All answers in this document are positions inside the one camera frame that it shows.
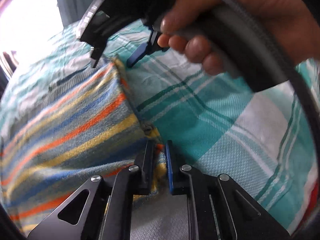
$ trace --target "finger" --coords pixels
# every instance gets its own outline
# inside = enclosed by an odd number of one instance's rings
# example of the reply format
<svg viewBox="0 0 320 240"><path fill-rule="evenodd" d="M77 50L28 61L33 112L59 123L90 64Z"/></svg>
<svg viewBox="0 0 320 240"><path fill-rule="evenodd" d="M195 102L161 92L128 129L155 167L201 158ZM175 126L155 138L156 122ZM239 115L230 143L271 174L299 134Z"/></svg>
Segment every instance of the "finger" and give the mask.
<svg viewBox="0 0 320 240"><path fill-rule="evenodd" d="M168 34L161 34L158 38L158 45L161 48L167 48L169 47L169 39L170 39L170 35Z"/></svg>
<svg viewBox="0 0 320 240"><path fill-rule="evenodd" d="M195 36L192 38L184 50L184 54L192 63L201 63L211 52L209 41L204 36Z"/></svg>
<svg viewBox="0 0 320 240"><path fill-rule="evenodd" d="M174 35L169 39L169 46L179 53L184 53L188 41L180 36Z"/></svg>
<svg viewBox="0 0 320 240"><path fill-rule="evenodd" d="M176 0L161 22L161 32L172 33L193 22L200 13L208 11L220 0Z"/></svg>
<svg viewBox="0 0 320 240"><path fill-rule="evenodd" d="M216 52L211 52L204 58L202 67L204 71L211 76L224 72L222 60Z"/></svg>

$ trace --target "bed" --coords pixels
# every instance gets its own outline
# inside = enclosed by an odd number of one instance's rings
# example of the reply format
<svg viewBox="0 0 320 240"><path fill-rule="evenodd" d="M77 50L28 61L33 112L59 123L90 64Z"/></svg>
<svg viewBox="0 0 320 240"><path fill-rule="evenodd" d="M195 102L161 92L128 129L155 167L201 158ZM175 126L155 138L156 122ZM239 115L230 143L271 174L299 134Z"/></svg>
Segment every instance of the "bed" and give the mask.
<svg viewBox="0 0 320 240"><path fill-rule="evenodd" d="M229 174L289 233L317 180L315 150L286 82L253 94L242 79L207 76L169 49L123 62L149 31L140 21L113 35L95 69L77 23L43 44L46 53L13 74L0 104L1 204L25 234L93 174L132 163L157 141L155 186L136 198L132 239L187 239L186 200L170 196L162 144L172 140L203 173ZM297 67L320 106L319 70Z"/></svg>

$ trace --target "triangular cutout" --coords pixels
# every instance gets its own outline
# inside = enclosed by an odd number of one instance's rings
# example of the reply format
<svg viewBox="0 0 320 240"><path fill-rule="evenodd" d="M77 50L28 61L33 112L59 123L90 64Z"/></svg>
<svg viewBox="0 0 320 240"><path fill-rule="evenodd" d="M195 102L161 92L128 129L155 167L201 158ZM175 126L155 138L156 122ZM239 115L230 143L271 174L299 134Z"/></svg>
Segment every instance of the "triangular cutout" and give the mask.
<svg viewBox="0 0 320 240"><path fill-rule="evenodd" d="M89 190L81 191L63 210L58 214L58 218L71 225L76 225L80 219L85 202L89 196Z"/></svg>

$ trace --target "hand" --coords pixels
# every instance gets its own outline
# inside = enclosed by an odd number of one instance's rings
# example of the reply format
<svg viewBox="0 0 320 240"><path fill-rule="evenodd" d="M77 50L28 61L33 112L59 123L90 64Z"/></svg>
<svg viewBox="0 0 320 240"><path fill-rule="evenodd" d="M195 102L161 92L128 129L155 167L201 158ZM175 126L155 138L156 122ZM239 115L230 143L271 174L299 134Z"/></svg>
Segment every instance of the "hand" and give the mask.
<svg viewBox="0 0 320 240"><path fill-rule="evenodd" d="M302 0L238 0L275 36L295 64L308 58L320 58L320 27ZM164 33L158 39L161 47L184 53L193 63L202 63L210 75L223 72L222 61L211 51L207 39L196 36L187 42L170 35L193 22L220 0L176 0L161 23Z"/></svg>

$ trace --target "bright window light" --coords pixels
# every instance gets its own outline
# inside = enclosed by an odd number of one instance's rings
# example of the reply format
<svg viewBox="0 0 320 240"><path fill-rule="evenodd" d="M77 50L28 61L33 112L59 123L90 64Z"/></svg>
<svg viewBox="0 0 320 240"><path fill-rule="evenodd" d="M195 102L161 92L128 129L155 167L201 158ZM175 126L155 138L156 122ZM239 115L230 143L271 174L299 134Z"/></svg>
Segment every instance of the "bright window light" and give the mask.
<svg viewBox="0 0 320 240"><path fill-rule="evenodd" d="M0 17L0 48L17 51L19 66L30 64L62 30L57 0L13 0Z"/></svg>

